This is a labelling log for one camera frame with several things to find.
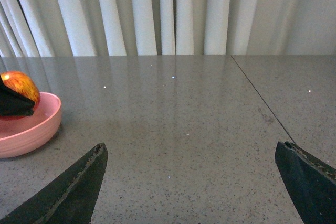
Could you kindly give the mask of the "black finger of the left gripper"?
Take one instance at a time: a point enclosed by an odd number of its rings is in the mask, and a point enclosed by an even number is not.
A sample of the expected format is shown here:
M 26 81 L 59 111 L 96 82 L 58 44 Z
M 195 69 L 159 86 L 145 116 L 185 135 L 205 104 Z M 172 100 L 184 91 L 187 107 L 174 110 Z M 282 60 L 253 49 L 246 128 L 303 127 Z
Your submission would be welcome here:
M 1 116 L 32 116 L 35 102 L 7 87 L 1 80 Z

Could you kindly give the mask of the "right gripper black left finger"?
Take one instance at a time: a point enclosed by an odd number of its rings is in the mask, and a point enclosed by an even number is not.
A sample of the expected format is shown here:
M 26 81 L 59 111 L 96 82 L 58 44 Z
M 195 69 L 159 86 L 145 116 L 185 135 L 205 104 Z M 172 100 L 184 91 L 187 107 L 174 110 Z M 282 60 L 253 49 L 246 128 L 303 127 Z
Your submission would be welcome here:
M 91 223 L 108 151 L 97 144 L 1 223 Z

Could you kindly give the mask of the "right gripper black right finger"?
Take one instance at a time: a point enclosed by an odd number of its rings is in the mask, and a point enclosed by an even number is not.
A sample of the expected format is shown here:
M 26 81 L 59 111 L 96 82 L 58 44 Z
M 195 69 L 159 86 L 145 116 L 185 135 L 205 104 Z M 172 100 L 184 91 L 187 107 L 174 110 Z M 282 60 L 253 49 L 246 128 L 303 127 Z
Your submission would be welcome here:
M 335 168 L 291 142 L 278 142 L 275 163 L 303 223 L 335 223 Z

